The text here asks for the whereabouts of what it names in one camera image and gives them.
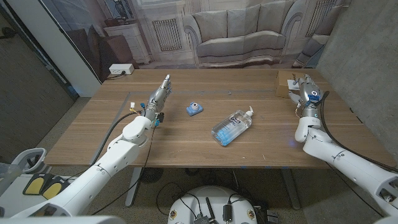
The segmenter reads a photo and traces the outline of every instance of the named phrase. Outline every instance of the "electrical outlet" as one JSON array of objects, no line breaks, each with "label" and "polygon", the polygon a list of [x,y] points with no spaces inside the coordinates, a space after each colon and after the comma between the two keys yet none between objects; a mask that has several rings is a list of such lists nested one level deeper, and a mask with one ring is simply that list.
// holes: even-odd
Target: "electrical outlet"
[{"label": "electrical outlet", "polygon": [[123,71],[125,71],[126,74],[131,74],[132,71],[134,71],[134,67],[132,64],[112,64],[109,71],[112,75],[120,75]]}]

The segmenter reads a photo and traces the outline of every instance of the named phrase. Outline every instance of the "wire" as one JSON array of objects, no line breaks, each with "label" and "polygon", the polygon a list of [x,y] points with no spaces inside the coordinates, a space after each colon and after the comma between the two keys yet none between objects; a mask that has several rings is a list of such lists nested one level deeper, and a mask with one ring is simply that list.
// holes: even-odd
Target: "wire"
[{"label": "wire", "polygon": [[119,199],[120,197],[122,197],[125,193],[129,192],[129,190],[131,190],[131,189],[139,182],[139,180],[140,180],[141,177],[142,177],[142,174],[144,173],[144,170],[145,170],[145,167],[146,167],[146,165],[147,165],[147,162],[148,162],[150,149],[151,149],[151,147],[152,147],[152,140],[153,140],[153,138],[154,138],[155,128],[154,128],[154,131],[152,132],[152,137],[150,137],[150,145],[149,145],[149,150],[148,150],[147,159],[145,160],[144,167],[142,168],[141,174],[139,175],[139,177],[138,177],[138,179],[136,180],[136,182],[135,182],[133,185],[131,185],[131,187],[129,187],[125,192],[123,192],[121,195],[119,195],[118,197],[116,197],[113,201],[111,201],[110,203],[108,203],[107,205],[105,205],[104,207],[102,207],[101,209],[97,210],[97,211],[96,211],[95,213],[93,213],[92,215],[95,215],[95,214],[97,214],[98,212],[104,210],[106,207],[110,206],[113,202],[117,201],[117,199]]},{"label": "wire", "polygon": [[[119,118],[119,119],[112,125],[111,129],[108,131],[107,135],[105,136],[104,141],[102,142],[102,145],[101,145],[101,147],[100,147],[101,150],[104,148],[104,146],[105,146],[105,144],[106,144],[106,141],[108,140],[109,136],[111,135],[111,133],[112,133],[113,129],[116,127],[116,125],[118,125],[119,122],[122,121],[124,118],[127,118],[128,116],[133,115],[133,114],[136,114],[136,112],[131,112],[131,113],[128,113],[128,114],[124,115],[123,117]],[[95,156],[94,161],[93,161],[93,163],[92,163],[90,166],[92,166],[92,165],[95,164],[95,162],[97,161],[97,159],[98,159],[98,157],[100,156],[100,154],[101,154],[101,151]]]},{"label": "wire", "polygon": [[235,201],[231,202],[231,204],[233,204],[233,203],[235,203],[235,202],[238,202],[238,201],[240,201],[241,199],[245,199],[245,197],[240,197],[240,198],[236,199]]},{"label": "wire", "polygon": [[195,197],[196,200],[198,201],[200,215],[203,215],[203,213],[201,212],[201,206],[200,206],[199,198],[196,197],[195,195],[191,194],[191,193],[185,192],[184,190],[182,190],[181,186],[179,186],[179,185],[178,185],[177,183],[175,183],[175,182],[169,182],[169,183],[165,184],[165,185],[159,190],[159,192],[158,192],[157,195],[156,195],[156,207],[157,207],[158,211],[159,211],[161,214],[167,215],[167,216],[168,216],[168,214],[162,212],[162,211],[160,210],[160,208],[159,208],[159,195],[160,195],[161,191],[162,191],[166,186],[168,186],[169,184],[175,184],[177,187],[179,187],[179,189],[181,190],[181,193],[188,194],[188,195],[191,195],[191,196]]},{"label": "wire", "polygon": [[160,212],[161,214],[167,215],[167,216],[168,216],[169,214],[166,214],[166,213],[162,212],[162,211],[160,210],[160,208],[159,208],[159,195],[160,195],[161,191],[162,191],[166,186],[168,186],[168,185],[170,185],[170,184],[175,184],[177,187],[179,187],[179,189],[181,190],[181,192],[183,192],[182,188],[181,188],[178,184],[176,184],[175,182],[169,182],[169,183],[165,184],[165,185],[159,190],[159,192],[158,192],[157,195],[156,195],[156,207],[157,207],[157,209],[159,210],[159,212]]},{"label": "wire", "polygon": [[231,194],[231,195],[229,196],[229,198],[228,198],[228,204],[231,205],[231,197],[234,196],[234,195],[239,195],[239,194],[238,194],[238,193],[233,193],[233,194]]},{"label": "wire", "polygon": [[328,126],[326,125],[325,115],[324,115],[324,113],[323,113],[323,109],[324,109],[324,107],[325,107],[325,99],[327,98],[328,95],[329,95],[329,91],[326,91],[326,92],[323,94],[323,96],[322,96],[322,102],[321,102],[321,117],[322,117],[322,125],[323,125],[323,127],[325,128],[325,131],[326,131],[326,133],[329,135],[329,137],[330,137],[337,145],[339,145],[339,146],[342,147],[343,149],[346,149],[347,151],[349,151],[349,152],[351,152],[351,153],[353,153],[353,154],[356,154],[357,156],[359,156],[359,157],[361,157],[361,158],[363,158],[363,159],[366,159],[366,160],[369,161],[369,162],[372,162],[372,163],[374,163],[374,164],[377,164],[378,166],[381,166],[381,167],[383,167],[383,168],[385,168],[385,169],[387,169],[387,170],[392,170],[392,171],[394,171],[394,172],[398,172],[398,169],[396,169],[396,168],[393,168],[393,167],[391,167],[391,166],[387,166],[387,165],[385,165],[385,164],[383,164],[383,163],[381,163],[381,162],[375,161],[375,160],[370,159],[370,158],[368,158],[368,157],[366,157],[366,156],[363,156],[363,155],[361,155],[361,154],[359,154],[359,153],[357,153],[357,152],[352,151],[351,149],[349,149],[349,148],[347,148],[346,146],[342,145],[342,143],[340,143],[339,141],[337,141],[337,139],[335,139],[335,138],[331,135],[331,133],[330,133],[330,131],[329,131],[329,129],[328,129]]},{"label": "wire", "polygon": [[135,109],[134,109],[134,108],[130,108],[130,111],[132,111],[132,112],[136,112],[136,114],[138,114],[139,116],[141,116],[141,113],[140,113],[140,112],[137,112],[137,111],[135,111]]},{"label": "wire", "polygon": [[369,203],[367,203],[361,196],[359,196],[358,193],[355,192],[355,190],[347,183],[347,181],[345,181],[345,179],[343,179],[334,168],[332,168],[331,165],[329,165],[329,163],[326,162],[326,164],[328,164],[328,166],[332,169],[332,171],[344,182],[344,184],[347,185],[348,188],[350,188],[354,194],[356,194],[356,196],[359,197],[359,199],[361,199],[367,206],[369,206],[369,208],[373,209],[378,215],[380,215],[381,217],[384,217],[380,212],[378,212],[374,207],[372,207],[372,205],[370,205]]},{"label": "wire", "polygon": [[200,215],[203,215],[203,213],[201,212],[201,208],[200,208],[200,202],[199,202],[199,199],[198,199],[198,197],[196,197],[196,196],[194,196],[193,194],[191,194],[191,193],[188,193],[188,192],[184,192],[185,194],[188,194],[188,195],[191,195],[191,196],[193,196],[193,197],[195,197],[196,199],[197,199],[197,201],[198,201],[198,205],[199,205],[199,212],[200,212]]},{"label": "wire", "polygon": [[180,198],[180,200],[185,206],[187,206],[187,208],[189,208],[189,210],[191,210],[193,216],[195,217],[195,219],[197,219],[198,217],[195,215],[195,212],[192,211],[192,209],[182,200],[182,198]]},{"label": "wire", "polygon": [[301,118],[301,117],[297,114],[297,110],[298,110],[298,108],[296,108],[296,110],[294,111],[294,113],[296,114],[296,116],[297,116],[298,118]]},{"label": "wire", "polygon": [[264,221],[262,215],[261,215],[260,212],[257,210],[258,208],[255,208],[255,207],[253,207],[253,208],[255,209],[257,215],[261,218],[262,222],[263,222],[264,224],[266,224],[266,221]]},{"label": "wire", "polygon": [[126,71],[122,71],[122,73],[120,73],[119,75],[108,77],[108,78],[106,78],[106,80],[112,80],[113,78],[121,77],[121,76],[123,76],[125,74],[126,74]]},{"label": "wire", "polygon": [[[133,114],[138,114],[138,112],[137,112],[137,111],[134,111],[134,112],[132,112],[132,113],[128,113],[128,114],[124,115],[123,117],[121,117],[120,119],[118,119],[118,120],[112,125],[111,130],[110,130],[109,133],[106,135],[106,137],[105,137],[105,139],[104,139],[104,142],[103,142],[103,144],[101,145],[101,150],[102,150],[102,148],[104,148],[104,146],[105,146],[105,144],[106,144],[106,141],[108,140],[109,136],[111,135],[111,133],[112,133],[113,129],[116,127],[116,125],[118,125],[119,122],[122,121],[124,118],[127,118],[128,116],[133,115]],[[99,153],[97,154],[97,156],[95,157],[95,160],[93,161],[92,164],[90,164],[89,168],[90,168],[92,165],[95,164],[95,162],[97,161],[98,157],[100,156],[100,153],[101,153],[101,152],[99,152]],[[76,177],[77,175],[84,173],[86,170],[83,170],[83,171],[81,171],[81,172],[79,172],[79,173],[77,173],[77,174],[75,174],[75,175],[72,175],[72,176],[68,177],[66,180],[69,180],[69,179],[71,179],[72,177]]]},{"label": "wire", "polygon": [[68,180],[71,179],[72,177],[76,177],[77,175],[82,174],[82,173],[84,173],[84,172],[86,172],[86,170],[83,170],[83,171],[81,171],[81,172],[79,172],[79,173],[77,173],[77,174],[75,174],[75,175],[72,175],[72,176],[68,177],[68,178],[66,179],[66,181],[68,181]]}]

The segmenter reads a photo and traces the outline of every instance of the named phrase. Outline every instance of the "plastic bottle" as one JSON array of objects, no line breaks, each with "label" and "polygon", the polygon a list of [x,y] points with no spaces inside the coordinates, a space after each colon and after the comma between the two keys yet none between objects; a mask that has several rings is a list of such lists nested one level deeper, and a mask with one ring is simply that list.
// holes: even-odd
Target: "plastic bottle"
[{"label": "plastic bottle", "polygon": [[241,110],[237,110],[235,113],[229,115],[224,121],[214,126],[211,130],[211,135],[220,145],[226,146],[251,126],[252,115],[253,109],[251,106],[250,110],[246,113]]}]

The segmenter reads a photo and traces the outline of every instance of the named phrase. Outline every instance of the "cardboard box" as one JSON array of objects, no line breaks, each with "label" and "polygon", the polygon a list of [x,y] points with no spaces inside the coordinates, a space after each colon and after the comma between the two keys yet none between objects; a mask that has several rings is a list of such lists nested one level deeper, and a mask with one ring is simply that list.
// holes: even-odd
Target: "cardboard box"
[{"label": "cardboard box", "polygon": [[287,80],[296,81],[298,78],[304,78],[304,73],[279,70],[275,79],[275,96],[289,98],[289,86],[287,84]]}]

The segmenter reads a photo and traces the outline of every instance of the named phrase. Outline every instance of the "couch cushion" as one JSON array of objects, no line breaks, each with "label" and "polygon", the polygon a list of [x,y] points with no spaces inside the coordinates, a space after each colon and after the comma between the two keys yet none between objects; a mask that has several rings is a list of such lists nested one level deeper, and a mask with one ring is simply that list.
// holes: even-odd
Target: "couch cushion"
[{"label": "couch cushion", "polygon": [[245,54],[258,49],[283,49],[285,37],[274,31],[264,30],[241,37],[217,38],[201,43],[198,57]]},{"label": "couch cushion", "polygon": [[225,57],[215,57],[215,56],[207,56],[207,57],[199,57],[200,63],[222,63],[223,66],[233,66],[233,65],[242,65],[248,63],[250,61],[261,61],[268,60],[273,61],[277,60],[280,57],[282,49],[260,49],[253,50],[252,52],[241,54],[241,55],[231,55]]},{"label": "couch cushion", "polygon": [[226,11],[198,12],[193,14],[198,23],[203,42],[226,36]]},{"label": "couch cushion", "polygon": [[274,1],[260,7],[257,31],[272,30],[280,33],[293,1]]},{"label": "couch cushion", "polygon": [[227,10],[228,37],[239,37],[257,31],[260,5]]}]

